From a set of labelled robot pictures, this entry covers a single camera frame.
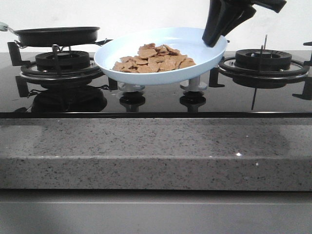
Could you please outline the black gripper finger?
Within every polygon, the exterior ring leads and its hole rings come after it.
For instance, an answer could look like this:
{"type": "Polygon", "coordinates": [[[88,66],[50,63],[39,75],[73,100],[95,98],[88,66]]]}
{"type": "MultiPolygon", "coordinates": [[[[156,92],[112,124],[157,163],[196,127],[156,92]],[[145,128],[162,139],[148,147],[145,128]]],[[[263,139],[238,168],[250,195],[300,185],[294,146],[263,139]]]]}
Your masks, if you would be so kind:
{"type": "Polygon", "coordinates": [[[252,18],[255,13],[256,10],[250,5],[243,5],[242,7],[229,7],[224,13],[225,25],[221,30],[221,35],[226,36],[238,25],[252,18]]]}
{"type": "Polygon", "coordinates": [[[207,23],[202,36],[203,42],[209,47],[214,47],[237,15],[238,7],[233,0],[211,0],[207,23]]]}

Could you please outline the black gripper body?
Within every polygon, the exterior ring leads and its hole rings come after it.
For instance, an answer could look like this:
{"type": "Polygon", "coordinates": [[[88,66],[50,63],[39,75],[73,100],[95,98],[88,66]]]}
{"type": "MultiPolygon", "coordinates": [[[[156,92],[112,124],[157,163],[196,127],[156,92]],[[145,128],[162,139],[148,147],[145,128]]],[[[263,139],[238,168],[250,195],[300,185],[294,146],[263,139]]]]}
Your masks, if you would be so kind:
{"type": "Polygon", "coordinates": [[[256,12],[253,5],[258,5],[276,13],[287,3],[286,0],[221,0],[220,12],[225,13],[243,13],[243,12],[256,12]]]}

